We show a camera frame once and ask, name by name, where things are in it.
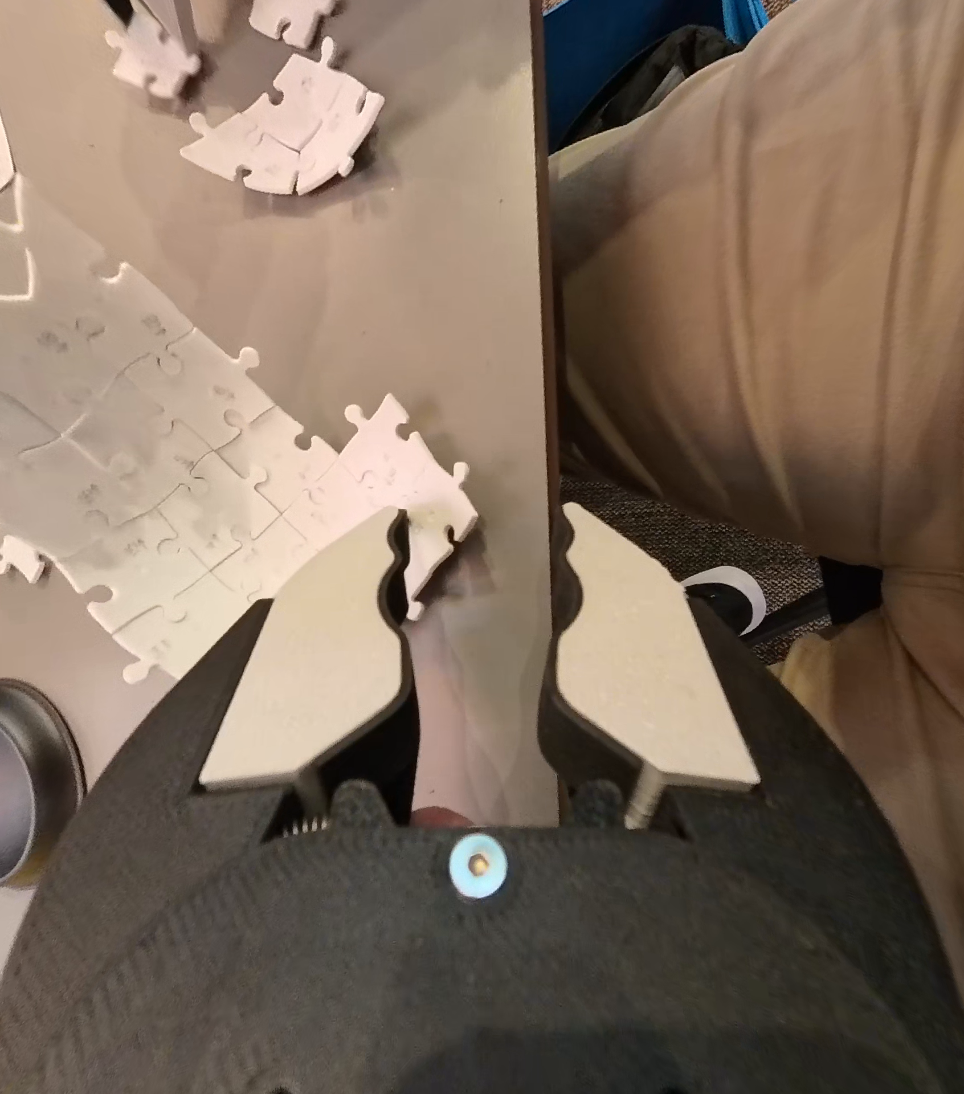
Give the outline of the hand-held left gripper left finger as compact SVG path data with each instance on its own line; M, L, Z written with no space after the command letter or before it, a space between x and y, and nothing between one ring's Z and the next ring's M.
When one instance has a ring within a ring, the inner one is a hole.
M409 522L379 510L276 593L204 760L223 792L280 787L306 813L339 785L376 785L409 813L420 711L407 637Z

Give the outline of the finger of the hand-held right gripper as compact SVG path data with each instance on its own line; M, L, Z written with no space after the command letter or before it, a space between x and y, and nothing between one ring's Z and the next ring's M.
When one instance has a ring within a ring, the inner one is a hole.
M128 48L135 54L190 54L191 3L131 1Z

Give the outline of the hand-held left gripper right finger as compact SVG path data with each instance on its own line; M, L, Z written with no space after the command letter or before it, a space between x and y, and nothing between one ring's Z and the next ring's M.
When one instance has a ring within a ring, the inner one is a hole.
M538 737L564 785L613 785L626 828L650 827L674 787L760 785L680 582L576 503L555 517L551 546Z

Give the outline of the single white puzzle piece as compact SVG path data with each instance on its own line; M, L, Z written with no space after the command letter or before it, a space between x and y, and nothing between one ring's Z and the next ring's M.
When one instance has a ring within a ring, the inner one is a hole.
M254 1L248 23L256 33L307 50L316 40L321 24L332 18L338 1Z
M189 51L146 11L135 10L124 30L106 31L105 40L115 51L112 75L156 98L178 97L187 83L200 75L201 56Z

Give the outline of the large assembled white puzzle sheet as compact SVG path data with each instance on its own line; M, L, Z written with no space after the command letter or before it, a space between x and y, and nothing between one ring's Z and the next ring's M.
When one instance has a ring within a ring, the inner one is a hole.
M475 529L469 467L448 470L393 395L340 451L272 401L259 356L219 348L129 264L16 174L0 252L0 544L16 536L88 601L131 659L179 679L257 600L365 517L409 522L407 618Z

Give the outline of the curved assembled white puzzle section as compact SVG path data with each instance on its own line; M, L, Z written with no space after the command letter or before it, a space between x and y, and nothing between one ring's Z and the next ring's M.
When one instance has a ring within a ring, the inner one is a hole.
M277 101L264 93L214 126L191 114L197 139L181 148L181 158L267 195L307 195L349 176L385 98L338 69L330 36L321 40L317 60L302 54L289 58L272 88Z

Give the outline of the small white puzzle piece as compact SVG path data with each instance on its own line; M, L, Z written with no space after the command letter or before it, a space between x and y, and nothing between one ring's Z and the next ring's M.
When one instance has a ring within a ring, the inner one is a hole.
M48 570L48 560L16 536L5 535L0 544L0 577L16 572L30 585L35 585Z

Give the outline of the person's left shoe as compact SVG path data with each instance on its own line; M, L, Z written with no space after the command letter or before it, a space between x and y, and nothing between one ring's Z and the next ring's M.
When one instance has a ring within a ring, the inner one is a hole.
M700 600L737 636L758 629L767 614L759 582L733 566L712 567L681 580L690 600Z

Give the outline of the black chair base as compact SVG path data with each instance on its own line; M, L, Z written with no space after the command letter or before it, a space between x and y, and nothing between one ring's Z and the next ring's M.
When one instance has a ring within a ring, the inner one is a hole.
M882 569L817 557L820 586L790 604L770 612L763 622L742 636L748 647L783 639L809 622L828 619L831 626L855 622L883 601Z

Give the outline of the person's left leg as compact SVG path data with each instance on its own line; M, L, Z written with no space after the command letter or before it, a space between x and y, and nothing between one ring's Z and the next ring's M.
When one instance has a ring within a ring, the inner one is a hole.
M964 573L885 570L879 609L799 639L779 678L897 834L964 1001Z

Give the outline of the blue container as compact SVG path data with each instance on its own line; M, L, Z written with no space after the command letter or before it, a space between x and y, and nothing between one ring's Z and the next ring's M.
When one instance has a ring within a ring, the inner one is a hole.
M669 33L689 24L725 33L740 45L789 2L561 1L544 2L544 75L549 151L612 77Z

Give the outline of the dark cloth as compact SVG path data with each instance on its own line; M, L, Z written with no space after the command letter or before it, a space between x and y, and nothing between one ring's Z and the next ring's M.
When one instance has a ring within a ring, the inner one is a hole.
M672 32L648 58L643 74L650 78L650 95L640 110L657 108L690 75L742 49L744 45L715 26L687 25Z

